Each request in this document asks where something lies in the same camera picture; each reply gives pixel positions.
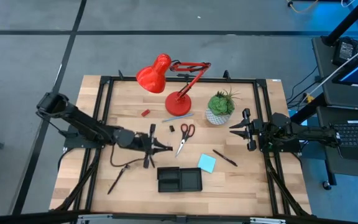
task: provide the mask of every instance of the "blue pen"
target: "blue pen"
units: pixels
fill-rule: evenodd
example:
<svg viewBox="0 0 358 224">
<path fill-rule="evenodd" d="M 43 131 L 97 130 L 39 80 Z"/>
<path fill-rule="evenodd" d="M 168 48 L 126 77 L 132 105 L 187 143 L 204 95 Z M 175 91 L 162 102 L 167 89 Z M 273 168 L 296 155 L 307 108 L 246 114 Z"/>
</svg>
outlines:
<svg viewBox="0 0 358 224">
<path fill-rule="evenodd" d="M 186 117 L 192 116 L 192 115 L 193 115 L 192 113 L 190 113 L 190 114 L 185 114 L 185 115 L 183 115 L 183 116 L 177 116 L 177 117 L 174 117 L 174 118 L 165 119 L 165 120 L 163 120 L 162 122 L 167 122 L 167 121 L 171 121 L 171 120 L 174 120 L 174 119 L 186 118 Z"/>
</svg>

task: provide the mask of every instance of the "lamp base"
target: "lamp base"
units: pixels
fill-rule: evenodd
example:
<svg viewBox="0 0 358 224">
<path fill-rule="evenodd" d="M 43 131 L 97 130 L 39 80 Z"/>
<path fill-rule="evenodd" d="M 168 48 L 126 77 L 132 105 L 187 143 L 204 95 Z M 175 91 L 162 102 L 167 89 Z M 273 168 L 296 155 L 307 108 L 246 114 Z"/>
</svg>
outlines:
<svg viewBox="0 0 358 224">
<path fill-rule="evenodd" d="M 191 99 L 185 94 L 181 99 L 176 100 L 179 92 L 175 91 L 167 96 L 165 99 L 165 108 L 174 116 L 182 116 L 189 112 L 191 108 Z"/>
</svg>

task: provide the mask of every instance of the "potted plant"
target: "potted plant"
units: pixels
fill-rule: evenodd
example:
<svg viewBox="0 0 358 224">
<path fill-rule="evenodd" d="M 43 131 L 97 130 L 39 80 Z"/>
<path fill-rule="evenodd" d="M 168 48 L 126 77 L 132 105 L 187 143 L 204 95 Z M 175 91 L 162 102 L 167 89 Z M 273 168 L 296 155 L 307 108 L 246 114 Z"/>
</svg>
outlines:
<svg viewBox="0 0 358 224">
<path fill-rule="evenodd" d="M 208 102 L 208 107 L 205 111 L 206 119 L 212 124 L 226 123 L 234 111 L 233 97 L 238 93 L 218 91 Z"/>
</svg>

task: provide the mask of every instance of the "lamp shade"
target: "lamp shade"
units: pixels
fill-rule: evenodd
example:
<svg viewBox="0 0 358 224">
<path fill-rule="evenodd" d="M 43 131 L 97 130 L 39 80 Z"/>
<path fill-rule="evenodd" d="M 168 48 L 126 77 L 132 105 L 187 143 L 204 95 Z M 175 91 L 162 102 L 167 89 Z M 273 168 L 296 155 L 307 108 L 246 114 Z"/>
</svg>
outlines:
<svg viewBox="0 0 358 224">
<path fill-rule="evenodd" d="M 151 66 L 147 66 L 136 74 L 137 82 L 152 93 L 161 93 L 165 89 L 165 72 L 171 65 L 167 54 L 160 54 Z"/>
</svg>

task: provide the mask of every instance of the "floor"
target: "floor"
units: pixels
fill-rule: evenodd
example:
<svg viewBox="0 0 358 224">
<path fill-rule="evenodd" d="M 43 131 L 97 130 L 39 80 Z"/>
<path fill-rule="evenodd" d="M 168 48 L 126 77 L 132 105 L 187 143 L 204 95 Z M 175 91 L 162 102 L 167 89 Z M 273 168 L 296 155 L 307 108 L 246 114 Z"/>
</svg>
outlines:
<svg viewBox="0 0 358 224">
<path fill-rule="evenodd" d="M 302 14 L 289 9 L 284 0 L 82 3 L 85 10 L 79 20 L 81 0 L 0 0 L 0 141 L 5 143 L 0 150 L 0 215 L 11 212 L 36 143 L 40 119 L 35 106 L 53 86 L 75 102 L 83 75 L 117 75 L 119 69 L 124 75 L 134 75 L 165 52 L 173 59 L 211 62 L 206 77 L 221 77 L 227 69 L 232 77 L 279 78 L 289 97 L 292 86 L 316 66 L 311 37 L 332 31 L 358 1 L 349 8 L 319 2 Z M 309 4 L 294 3 L 298 9 Z M 54 30 L 95 32 L 70 36 Z M 358 22 L 347 35 L 358 39 Z M 312 82 L 313 76 L 295 92 Z M 54 122 L 61 128 L 67 126 Z M 48 210 L 62 145 L 63 138 L 48 128 L 24 213 Z M 320 184 L 326 179 L 323 161 L 303 159 L 303 171 L 313 214 L 358 222 L 358 177 L 338 175 L 338 186 L 325 191 Z"/>
</svg>

